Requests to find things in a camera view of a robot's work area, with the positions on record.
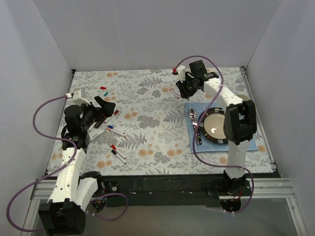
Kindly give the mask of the blue cap whiteboard marker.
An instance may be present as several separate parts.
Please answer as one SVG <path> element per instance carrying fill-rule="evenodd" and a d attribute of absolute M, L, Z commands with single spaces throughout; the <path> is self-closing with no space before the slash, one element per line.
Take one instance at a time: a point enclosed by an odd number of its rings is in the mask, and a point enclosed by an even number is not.
<path fill-rule="evenodd" d="M 113 132 L 113 133 L 115 133 L 115 134 L 117 134 L 117 135 L 120 135 L 120 136 L 122 136 L 122 137 L 126 137 L 126 133 L 125 132 L 120 132 L 120 131 L 118 131 L 117 129 L 115 129 L 113 126 L 111 126 L 111 125 L 108 125 L 107 126 L 107 130 L 110 130 L 111 132 Z"/>

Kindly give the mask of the teal cap marker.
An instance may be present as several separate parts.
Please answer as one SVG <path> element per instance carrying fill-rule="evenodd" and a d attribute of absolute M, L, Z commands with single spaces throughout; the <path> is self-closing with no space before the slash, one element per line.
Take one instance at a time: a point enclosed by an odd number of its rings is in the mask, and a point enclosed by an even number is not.
<path fill-rule="evenodd" d="M 180 99 L 179 95 L 172 89 L 169 89 L 169 91 L 177 98 Z"/>

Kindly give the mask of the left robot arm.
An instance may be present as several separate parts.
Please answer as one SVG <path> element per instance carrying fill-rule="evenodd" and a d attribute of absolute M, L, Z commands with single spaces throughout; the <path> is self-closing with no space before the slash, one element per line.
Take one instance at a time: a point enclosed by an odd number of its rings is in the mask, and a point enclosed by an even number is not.
<path fill-rule="evenodd" d="M 83 98 L 73 98 L 73 105 L 64 110 L 62 130 L 62 170 L 58 173 L 48 202 L 39 207 L 39 216 L 49 236 L 81 234 L 85 229 L 85 209 L 92 196 L 104 193 L 105 185 L 98 173 L 80 174 L 86 157 L 90 136 L 88 130 L 95 122 L 103 122 L 113 115 L 115 103 L 99 96 L 94 106 Z"/>

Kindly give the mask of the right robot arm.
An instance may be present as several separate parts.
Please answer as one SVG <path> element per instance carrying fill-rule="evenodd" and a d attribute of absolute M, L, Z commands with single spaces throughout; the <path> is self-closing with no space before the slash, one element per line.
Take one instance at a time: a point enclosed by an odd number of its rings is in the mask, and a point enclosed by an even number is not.
<path fill-rule="evenodd" d="M 228 158 L 224 166 L 222 190 L 232 196 L 245 186 L 246 174 L 249 173 L 244 164 L 250 140 L 257 131 L 256 107 L 252 100 L 245 101 L 224 86 L 219 69 L 209 74 L 203 59 L 203 56 L 198 56 L 198 60 L 190 63 L 189 68 L 178 63 L 172 73 L 179 77 L 176 86 L 181 98 L 189 99 L 201 90 L 223 108 L 223 132 L 228 141 Z"/>

